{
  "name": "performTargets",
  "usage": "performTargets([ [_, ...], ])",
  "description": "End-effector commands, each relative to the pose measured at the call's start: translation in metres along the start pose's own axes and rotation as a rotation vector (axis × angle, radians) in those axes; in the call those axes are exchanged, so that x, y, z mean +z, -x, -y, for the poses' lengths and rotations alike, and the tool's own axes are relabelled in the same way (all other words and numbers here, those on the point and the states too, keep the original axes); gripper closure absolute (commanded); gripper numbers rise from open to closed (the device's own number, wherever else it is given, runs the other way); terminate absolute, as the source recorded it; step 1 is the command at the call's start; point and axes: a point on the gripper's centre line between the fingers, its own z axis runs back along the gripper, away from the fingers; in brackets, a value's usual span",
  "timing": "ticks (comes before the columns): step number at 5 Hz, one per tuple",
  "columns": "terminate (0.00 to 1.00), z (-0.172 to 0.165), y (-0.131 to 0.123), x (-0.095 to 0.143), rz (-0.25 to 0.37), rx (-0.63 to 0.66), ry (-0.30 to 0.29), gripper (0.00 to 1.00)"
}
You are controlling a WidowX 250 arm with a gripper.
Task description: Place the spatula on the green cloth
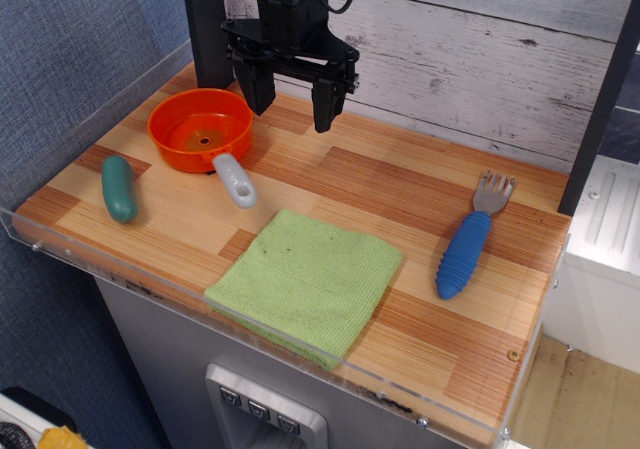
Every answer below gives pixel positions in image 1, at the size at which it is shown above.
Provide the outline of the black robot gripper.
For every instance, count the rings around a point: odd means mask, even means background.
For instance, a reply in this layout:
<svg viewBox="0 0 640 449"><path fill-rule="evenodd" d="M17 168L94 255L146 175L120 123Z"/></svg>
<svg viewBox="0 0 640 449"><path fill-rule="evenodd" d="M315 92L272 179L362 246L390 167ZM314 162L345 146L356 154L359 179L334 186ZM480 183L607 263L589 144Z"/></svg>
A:
<svg viewBox="0 0 640 449"><path fill-rule="evenodd" d="M312 82L315 130L325 133L343 111L345 92L358 87L358 51L333 35L331 14L342 14L353 0L333 8L329 0L256 0L256 19L229 18L229 59L249 108L262 115L276 97L276 73Z"/></svg>

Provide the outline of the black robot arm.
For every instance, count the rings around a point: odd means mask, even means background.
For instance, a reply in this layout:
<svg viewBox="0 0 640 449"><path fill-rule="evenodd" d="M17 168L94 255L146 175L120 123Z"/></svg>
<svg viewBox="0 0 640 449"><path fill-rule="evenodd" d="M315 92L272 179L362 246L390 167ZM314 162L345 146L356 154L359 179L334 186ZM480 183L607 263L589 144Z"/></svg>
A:
<svg viewBox="0 0 640 449"><path fill-rule="evenodd" d="M276 97L276 74L312 85L315 130L330 130L348 94L359 84L359 52L331 33L329 15L342 14L329 0L257 0L259 17L229 19L228 58L249 108L257 115Z"/></svg>

